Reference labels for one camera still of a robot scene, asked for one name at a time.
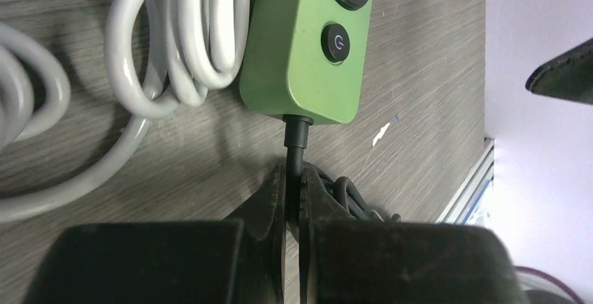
white cable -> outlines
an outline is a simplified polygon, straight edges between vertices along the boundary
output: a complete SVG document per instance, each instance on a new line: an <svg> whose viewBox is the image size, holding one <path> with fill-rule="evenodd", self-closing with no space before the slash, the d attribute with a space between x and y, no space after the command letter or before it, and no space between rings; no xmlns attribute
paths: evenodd
<svg viewBox="0 0 593 304"><path fill-rule="evenodd" d="M131 55L131 34L142 4L150 27L143 86ZM39 215L70 203L109 180L144 138L148 119L171 114L180 103L199 106L208 89L236 77L247 41L250 0L113 0L104 45L108 78L134 116L116 144L95 165L49 189L0 199L0 223ZM31 83L13 53L42 77L45 104L33 113ZM166 74L171 87L163 92ZM0 23L0 151L56 124L70 101L64 69L45 48Z"/></svg>
<svg viewBox="0 0 593 304"><path fill-rule="evenodd" d="M134 20L145 0L113 0L109 10L105 65L115 95L135 115L159 119L179 105L199 106L209 89L221 89L236 77L247 41L250 0L146 0L157 18L150 23L150 46L164 46L166 59L150 60L171 88L158 98L143 92L131 55Z"/></svg>

black cable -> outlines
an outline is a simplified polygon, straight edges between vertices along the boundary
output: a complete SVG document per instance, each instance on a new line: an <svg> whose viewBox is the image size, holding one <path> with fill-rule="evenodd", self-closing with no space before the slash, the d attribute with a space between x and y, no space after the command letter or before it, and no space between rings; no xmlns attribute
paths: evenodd
<svg viewBox="0 0 593 304"><path fill-rule="evenodd" d="M284 146L286 151L286 204L298 205L301 199L303 152L307 148L309 126L313 120L300 115L285 115ZM290 224L298 224L299 208L288 207L286 216Z"/></svg>
<svg viewBox="0 0 593 304"><path fill-rule="evenodd" d="M303 162L303 153L307 148L309 126L313 120L300 115L285 115L286 123L284 146L286 153L286 203L287 205L300 204L301 177L305 165L310 166L321 178L327 193L342 205L356 219L382 219L376 211L366 204L358 189L347 177L332 180L325 172L310 163ZM299 208L287 208L289 223L298 224Z"/></svg>

